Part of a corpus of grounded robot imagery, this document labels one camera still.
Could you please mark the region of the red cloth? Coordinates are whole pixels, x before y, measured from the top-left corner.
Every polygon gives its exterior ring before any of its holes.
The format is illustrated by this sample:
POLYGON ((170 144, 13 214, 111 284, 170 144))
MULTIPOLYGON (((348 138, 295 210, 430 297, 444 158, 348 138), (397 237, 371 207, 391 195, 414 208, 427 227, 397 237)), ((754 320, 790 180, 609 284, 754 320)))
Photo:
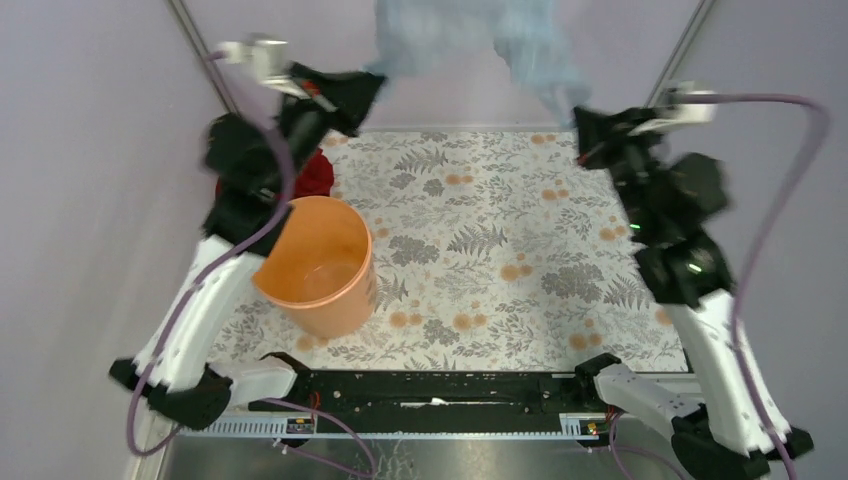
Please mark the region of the red cloth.
MULTIPOLYGON (((204 165, 218 175, 214 197, 233 190, 262 201, 281 197, 281 172, 274 153, 264 147, 248 149, 237 158, 207 153, 204 165)), ((335 183, 334 168, 318 149, 299 171, 294 185, 294 198, 329 196, 335 183)))

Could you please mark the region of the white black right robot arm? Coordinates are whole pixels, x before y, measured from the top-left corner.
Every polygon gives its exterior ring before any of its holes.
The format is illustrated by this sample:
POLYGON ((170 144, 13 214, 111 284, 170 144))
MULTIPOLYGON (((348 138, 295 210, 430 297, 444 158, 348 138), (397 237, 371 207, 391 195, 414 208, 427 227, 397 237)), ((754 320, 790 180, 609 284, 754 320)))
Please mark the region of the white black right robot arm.
POLYGON ((626 213, 635 262, 671 319, 701 387, 687 400, 604 354, 579 365, 575 402, 641 420, 671 443, 695 479, 762 479, 770 463, 812 451, 771 398, 740 322, 733 275, 704 223, 729 205, 718 160, 686 153, 667 165, 653 153, 675 127, 711 121, 705 104, 631 108, 607 114, 577 107, 578 162, 608 172, 626 213))

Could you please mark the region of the floral patterned table mat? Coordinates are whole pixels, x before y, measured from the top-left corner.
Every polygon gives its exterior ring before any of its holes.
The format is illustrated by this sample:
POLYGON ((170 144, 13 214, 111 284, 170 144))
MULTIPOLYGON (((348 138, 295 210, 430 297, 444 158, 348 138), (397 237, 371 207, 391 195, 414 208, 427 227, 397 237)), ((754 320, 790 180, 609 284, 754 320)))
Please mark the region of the floral patterned table mat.
POLYGON ((212 358, 284 351, 313 368, 567 371, 610 352, 636 371, 684 371, 608 181, 575 166, 575 147, 569 132, 326 138, 332 194, 374 237, 374 315, 327 340, 249 289, 212 358))

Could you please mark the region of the light blue trash bag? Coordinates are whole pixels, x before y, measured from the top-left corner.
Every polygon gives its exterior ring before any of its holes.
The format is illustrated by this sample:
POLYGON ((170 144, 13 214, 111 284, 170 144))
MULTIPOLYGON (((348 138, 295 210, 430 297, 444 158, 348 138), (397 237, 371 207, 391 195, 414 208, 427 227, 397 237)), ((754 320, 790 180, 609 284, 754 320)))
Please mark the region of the light blue trash bag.
POLYGON ((377 1, 376 58, 364 70, 418 77, 449 62, 493 50, 513 84, 531 92, 563 127, 591 96, 554 1, 377 1))

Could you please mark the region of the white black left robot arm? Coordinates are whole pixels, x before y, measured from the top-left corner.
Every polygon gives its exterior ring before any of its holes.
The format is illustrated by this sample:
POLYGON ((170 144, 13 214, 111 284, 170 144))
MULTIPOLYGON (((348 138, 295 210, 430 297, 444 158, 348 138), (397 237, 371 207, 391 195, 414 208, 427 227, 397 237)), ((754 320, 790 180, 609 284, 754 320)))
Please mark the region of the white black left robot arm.
POLYGON ((296 197, 294 186, 327 134, 358 134, 385 77, 292 63, 268 83, 282 93, 270 128, 235 113, 209 125, 205 162, 220 188, 192 265, 147 345, 109 370, 135 401, 191 430, 236 406, 274 399, 296 411, 309 401, 308 381, 283 353, 208 361, 247 287, 317 337, 347 335, 375 309, 373 237, 364 218, 330 196, 296 197))

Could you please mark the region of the orange plastic trash bin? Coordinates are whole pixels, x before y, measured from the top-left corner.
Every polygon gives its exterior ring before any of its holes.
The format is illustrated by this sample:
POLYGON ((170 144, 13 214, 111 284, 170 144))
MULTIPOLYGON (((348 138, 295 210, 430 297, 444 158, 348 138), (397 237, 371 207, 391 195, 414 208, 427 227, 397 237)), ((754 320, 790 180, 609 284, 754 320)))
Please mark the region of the orange plastic trash bin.
POLYGON ((374 314, 378 292, 373 238, 364 217, 332 197, 293 200, 253 283, 313 336, 333 339, 354 332, 374 314))

